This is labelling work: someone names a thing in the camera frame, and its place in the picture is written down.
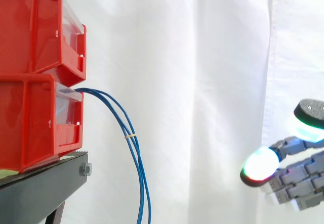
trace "red plastic drawer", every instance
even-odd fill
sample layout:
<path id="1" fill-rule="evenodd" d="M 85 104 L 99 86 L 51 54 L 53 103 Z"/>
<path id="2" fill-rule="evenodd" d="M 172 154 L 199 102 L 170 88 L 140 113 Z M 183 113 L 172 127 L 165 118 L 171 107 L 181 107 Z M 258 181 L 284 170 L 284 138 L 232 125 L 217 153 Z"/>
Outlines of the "red plastic drawer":
<path id="1" fill-rule="evenodd" d="M 0 73 L 86 78 L 86 28 L 65 0 L 0 0 Z"/>
<path id="2" fill-rule="evenodd" d="M 0 74 L 0 169 L 24 172 L 82 147 L 83 95 L 71 91 L 48 74 Z"/>

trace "nut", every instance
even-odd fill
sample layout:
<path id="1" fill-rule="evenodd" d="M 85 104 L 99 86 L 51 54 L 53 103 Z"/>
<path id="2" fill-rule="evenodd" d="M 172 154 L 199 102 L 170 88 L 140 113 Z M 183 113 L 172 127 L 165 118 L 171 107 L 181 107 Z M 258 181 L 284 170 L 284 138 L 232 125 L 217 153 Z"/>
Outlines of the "nut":
<path id="1" fill-rule="evenodd" d="M 80 167 L 80 175 L 82 176 L 90 176 L 92 173 L 92 164 L 91 163 L 84 163 Z"/>

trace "white curtain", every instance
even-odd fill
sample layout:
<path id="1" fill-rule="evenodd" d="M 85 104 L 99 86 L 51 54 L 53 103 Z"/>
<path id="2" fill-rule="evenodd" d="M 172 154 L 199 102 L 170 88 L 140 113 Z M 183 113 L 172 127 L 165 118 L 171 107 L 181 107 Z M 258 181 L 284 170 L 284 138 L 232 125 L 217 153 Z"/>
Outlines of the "white curtain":
<path id="1" fill-rule="evenodd" d="M 239 172 L 261 144 L 289 135 L 284 117 L 299 99 L 321 98 L 321 0 L 68 1 L 88 31 L 80 86 L 110 93 L 132 119 L 152 223 L 301 223 L 311 213 L 320 223 L 322 206 L 299 215 L 268 206 Z M 93 174 L 62 224 L 136 222 L 138 177 L 118 127 L 86 95 Z"/>

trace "blue wire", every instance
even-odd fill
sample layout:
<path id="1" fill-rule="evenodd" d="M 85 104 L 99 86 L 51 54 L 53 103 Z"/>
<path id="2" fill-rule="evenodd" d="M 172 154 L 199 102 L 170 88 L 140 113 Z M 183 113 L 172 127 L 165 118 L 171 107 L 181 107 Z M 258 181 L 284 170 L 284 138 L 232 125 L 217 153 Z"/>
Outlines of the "blue wire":
<path id="1" fill-rule="evenodd" d="M 120 127 L 121 127 L 121 129 L 122 129 L 122 131 L 123 131 L 123 133 L 125 135 L 125 137 L 126 136 L 129 136 L 131 134 L 130 131 L 125 126 L 124 122 L 119 117 L 119 115 L 115 111 L 114 107 L 109 103 L 109 101 L 106 98 L 104 98 L 100 94 L 104 94 L 107 97 L 109 97 L 123 111 L 123 113 L 124 113 L 124 115 L 125 115 L 128 123 L 130 125 L 130 128 L 132 130 L 132 133 L 135 134 L 135 130 L 133 128 L 133 125 L 132 125 L 132 123 L 131 123 L 131 121 L 130 121 L 130 119 L 129 119 L 127 113 L 126 113 L 126 111 L 123 109 L 123 107 L 112 96 L 110 96 L 109 94 L 107 94 L 105 92 L 102 92 L 102 91 L 99 91 L 99 90 L 95 90 L 95 89 L 90 89 L 90 88 L 78 88 L 78 89 L 76 89 L 76 91 L 77 92 L 89 93 L 91 95 L 96 96 L 98 99 L 100 99 L 110 109 L 110 111 L 115 116 L 115 118 L 118 121 L 118 123 L 119 123 L 119 125 L 120 125 Z M 138 213 L 138 218 L 137 218 L 137 224 L 141 224 L 142 217 L 143 217 L 143 209 L 144 209 L 144 187 L 143 187 L 143 181 L 144 181 L 144 185 L 145 185 L 145 191 L 146 191 L 147 202 L 148 202 L 148 210 L 149 210 L 148 223 L 150 224 L 151 223 L 151 201 L 150 201 L 150 197 L 149 197 L 148 185 L 147 185 L 146 176 L 145 176 L 145 172 L 144 172 L 144 166 L 143 166 L 143 162 L 142 162 L 142 159 L 141 159 L 141 156 L 140 156 L 139 143 L 138 143 L 138 139 L 137 139 L 136 136 L 135 137 L 132 137 L 130 139 L 132 140 L 132 143 L 134 145 L 134 148 L 135 148 L 136 153 L 137 153 L 137 156 L 138 156 L 138 163 L 137 163 L 137 160 L 136 160 L 134 151 L 132 149 L 132 146 L 130 144 L 129 138 L 127 138 L 126 140 L 127 140 L 128 146 L 130 148 L 130 151 L 131 151 L 131 154 L 132 154 L 132 157 L 133 157 L 133 160 L 134 160 L 136 169 L 137 169 L 137 173 L 138 173 L 138 176 L 139 176 L 139 182 L 140 182 L 140 195 L 141 195 L 141 198 L 140 198 L 140 208 L 139 208 L 139 213 Z"/>
<path id="2" fill-rule="evenodd" d="M 124 113 L 125 115 L 125 118 L 128 122 L 128 124 L 130 125 L 130 128 L 132 130 L 132 133 L 135 134 L 135 130 L 133 128 L 133 124 L 130 120 L 130 118 L 128 117 L 128 114 L 126 113 L 126 111 L 123 109 L 123 107 L 119 104 L 119 102 L 117 102 L 116 99 L 114 99 L 111 95 L 109 95 L 108 93 L 105 93 L 103 91 L 100 91 L 100 90 L 96 90 L 94 89 L 95 91 L 103 94 L 103 95 L 106 95 L 107 97 L 109 97 L 120 109 L 121 111 Z M 138 143 L 138 139 L 137 139 L 137 136 L 134 137 L 135 138 L 135 141 L 136 141 L 136 144 L 137 144 L 137 147 L 139 148 L 139 143 Z M 147 185 L 147 181 L 146 181 L 146 176 L 145 176 L 145 171 L 144 171 L 144 166 L 143 166 L 143 163 L 142 163 L 142 159 L 139 158 L 139 165 L 140 165 L 140 168 L 142 170 L 142 174 L 143 174 L 143 179 L 144 179 L 144 184 L 145 184 L 145 191 L 146 191 L 146 197 L 147 197 L 147 204 L 148 204 L 148 223 L 150 224 L 151 223 L 151 200 L 150 200 L 150 194 L 149 194 L 149 191 L 148 191 L 148 185 Z"/>
<path id="3" fill-rule="evenodd" d="M 117 114 L 117 112 L 115 111 L 115 109 L 113 108 L 113 106 L 107 101 L 106 98 L 104 98 L 98 92 L 96 92 L 95 90 L 90 89 L 90 88 L 78 88 L 76 91 L 89 93 L 89 94 L 92 94 L 92 95 L 96 96 L 97 98 L 99 98 L 110 109 L 110 111 L 113 113 L 113 115 L 115 116 L 116 120 L 118 121 L 118 123 L 119 123 L 119 125 L 120 125 L 120 127 L 121 127 L 121 129 L 122 129 L 122 131 L 124 133 L 124 135 L 125 136 L 129 136 L 131 134 L 130 131 L 128 130 L 128 128 L 125 126 L 124 122 L 121 120 L 121 118 L 119 117 L 119 115 Z M 139 155 L 138 148 L 137 148 L 136 144 L 134 143 L 134 140 L 133 139 L 132 139 L 132 142 L 134 144 L 135 150 L 137 151 L 137 154 Z M 143 176 L 142 176 L 141 168 L 138 169 L 139 165 L 138 165 L 138 163 L 136 161 L 136 157 L 135 157 L 135 154 L 133 152 L 133 149 L 130 146 L 129 139 L 127 139 L 127 143 L 129 145 L 130 151 L 132 153 L 133 160 L 135 162 L 136 169 L 137 169 L 137 172 L 138 172 L 138 175 L 139 175 L 139 181 L 140 181 L 140 193 L 141 193 L 140 196 L 141 196 L 141 199 L 140 199 L 140 208 L 139 208 L 139 214 L 138 214 L 138 220 L 137 220 L 137 224 L 140 224 L 142 222 L 143 209 L 144 209 Z"/>

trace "black fingertip cap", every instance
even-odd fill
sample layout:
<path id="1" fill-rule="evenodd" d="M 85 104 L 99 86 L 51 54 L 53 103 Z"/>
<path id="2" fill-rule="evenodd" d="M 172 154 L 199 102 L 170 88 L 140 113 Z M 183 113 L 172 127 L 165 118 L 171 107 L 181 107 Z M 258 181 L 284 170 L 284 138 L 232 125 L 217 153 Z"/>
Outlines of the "black fingertip cap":
<path id="1" fill-rule="evenodd" d="M 268 178 L 266 178 L 265 180 L 252 180 L 250 179 L 245 173 L 244 170 L 241 170 L 241 173 L 239 174 L 241 180 L 243 181 L 243 183 L 245 183 L 246 185 L 250 186 L 250 187 L 260 187 L 262 185 L 264 185 L 265 183 L 267 183 L 272 176 L 269 176 Z"/>
<path id="2" fill-rule="evenodd" d="M 307 125 L 324 129 L 324 101 L 303 99 L 295 108 L 294 115 Z"/>

